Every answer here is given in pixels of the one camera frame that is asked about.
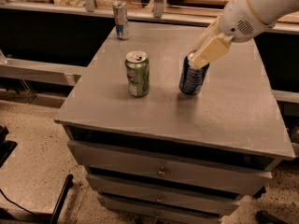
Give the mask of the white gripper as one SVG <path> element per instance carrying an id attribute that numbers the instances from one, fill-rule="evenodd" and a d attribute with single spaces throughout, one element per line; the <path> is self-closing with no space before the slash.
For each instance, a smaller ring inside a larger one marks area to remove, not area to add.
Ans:
<path id="1" fill-rule="evenodd" d="M 188 55 L 189 65 L 195 69 L 203 68 L 224 56 L 232 41 L 247 42 L 275 24 L 275 20 L 265 21 L 250 0 L 231 0 L 220 18 L 201 34 L 194 50 Z"/>

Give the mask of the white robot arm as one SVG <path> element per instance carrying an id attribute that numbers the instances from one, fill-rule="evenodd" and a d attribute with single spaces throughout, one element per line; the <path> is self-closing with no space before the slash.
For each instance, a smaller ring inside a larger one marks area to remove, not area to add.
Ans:
<path id="1" fill-rule="evenodd" d="M 233 42 L 247 42 L 298 10 L 299 0 L 231 0 L 201 34 L 189 64 L 200 69 L 224 56 Z"/>

